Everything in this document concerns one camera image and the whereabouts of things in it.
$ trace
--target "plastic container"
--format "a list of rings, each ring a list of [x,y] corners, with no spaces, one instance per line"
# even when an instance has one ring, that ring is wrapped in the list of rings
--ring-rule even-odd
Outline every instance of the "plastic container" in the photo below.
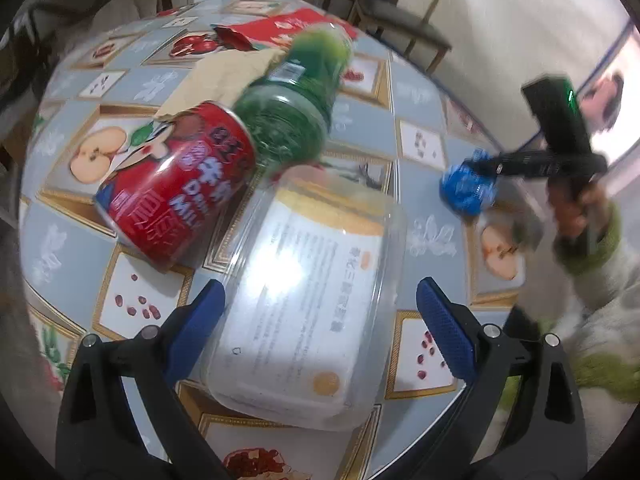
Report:
[[[244,90],[234,112],[252,135],[260,166],[279,171],[318,158],[352,47],[340,25],[311,25],[278,66]]]
[[[222,405],[267,420],[335,431],[363,424],[391,344],[402,208],[297,166],[258,192],[245,216],[202,383]]]

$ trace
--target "beige paper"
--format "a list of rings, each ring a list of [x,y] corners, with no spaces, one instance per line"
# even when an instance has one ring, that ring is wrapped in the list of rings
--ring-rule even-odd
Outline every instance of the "beige paper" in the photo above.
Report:
[[[160,107],[156,117],[177,114],[203,101],[216,101],[230,107],[242,90],[283,54],[279,48],[267,48],[251,52],[223,50],[204,57]]]

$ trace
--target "white label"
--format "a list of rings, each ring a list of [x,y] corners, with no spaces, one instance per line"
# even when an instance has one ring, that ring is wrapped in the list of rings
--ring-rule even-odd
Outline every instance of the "white label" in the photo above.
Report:
[[[382,238],[274,201],[230,308],[210,384],[237,400],[330,416],[346,401]]]
[[[305,73],[305,67],[293,63],[283,63],[276,68],[269,76],[269,81],[282,81],[285,83],[296,83]]]

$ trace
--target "green plastic bottle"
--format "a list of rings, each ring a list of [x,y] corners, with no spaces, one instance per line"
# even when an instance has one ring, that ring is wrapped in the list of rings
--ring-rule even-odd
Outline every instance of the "green plastic bottle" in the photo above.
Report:
[[[258,166],[278,171],[318,158],[351,50],[340,25],[311,25],[296,35],[274,70],[244,90],[234,112],[254,140]]]

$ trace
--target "screw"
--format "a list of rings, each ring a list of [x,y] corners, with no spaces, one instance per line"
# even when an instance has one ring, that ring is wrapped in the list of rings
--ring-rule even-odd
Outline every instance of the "screw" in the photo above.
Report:
[[[142,334],[143,339],[153,339],[158,335],[159,330],[160,329],[156,325],[147,325],[140,331],[140,333]]]
[[[82,346],[89,348],[98,342],[98,336],[95,334],[89,334],[82,339]]]
[[[494,325],[492,323],[489,323],[483,326],[482,331],[487,337],[490,337],[491,339],[497,338],[502,332],[499,326]]]
[[[549,346],[558,346],[560,344],[560,340],[556,334],[547,334],[545,335],[545,342]]]

